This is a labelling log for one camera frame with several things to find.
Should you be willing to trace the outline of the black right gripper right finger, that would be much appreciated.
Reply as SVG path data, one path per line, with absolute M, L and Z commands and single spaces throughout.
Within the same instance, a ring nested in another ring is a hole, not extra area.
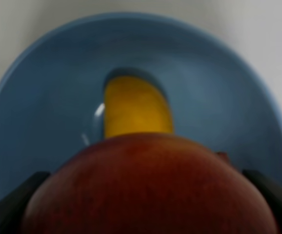
M 242 174 L 263 195 L 271 208 L 282 233 L 282 187 L 255 170 L 244 170 Z

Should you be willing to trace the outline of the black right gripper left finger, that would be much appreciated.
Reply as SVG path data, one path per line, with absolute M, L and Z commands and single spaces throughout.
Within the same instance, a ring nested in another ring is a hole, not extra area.
M 49 176 L 49 172 L 34 173 L 0 201 L 0 234 L 17 233 L 27 203 Z

